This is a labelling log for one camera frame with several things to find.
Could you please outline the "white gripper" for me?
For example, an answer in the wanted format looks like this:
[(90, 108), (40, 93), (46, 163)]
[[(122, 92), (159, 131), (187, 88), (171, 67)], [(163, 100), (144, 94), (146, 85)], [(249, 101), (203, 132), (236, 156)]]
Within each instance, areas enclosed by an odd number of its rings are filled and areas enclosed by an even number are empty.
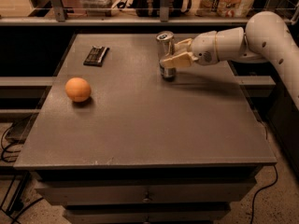
[(201, 65), (216, 64), (219, 61), (216, 50), (216, 34), (216, 31), (201, 33), (194, 40), (187, 38), (177, 42), (174, 45), (174, 50), (179, 54), (162, 58), (161, 66), (163, 68), (184, 68), (190, 67), (194, 62)]

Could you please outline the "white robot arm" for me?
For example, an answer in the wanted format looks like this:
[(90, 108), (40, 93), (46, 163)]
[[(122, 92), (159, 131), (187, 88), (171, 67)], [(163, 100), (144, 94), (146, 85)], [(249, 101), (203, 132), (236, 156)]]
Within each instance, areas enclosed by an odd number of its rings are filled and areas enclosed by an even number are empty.
[(279, 15), (263, 11), (252, 16), (244, 28), (201, 33), (170, 46), (159, 59), (167, 77), (171, 69), (193, 63), (212, 65), (221, 61), (270, 62), (299, 108), (299, 48)]

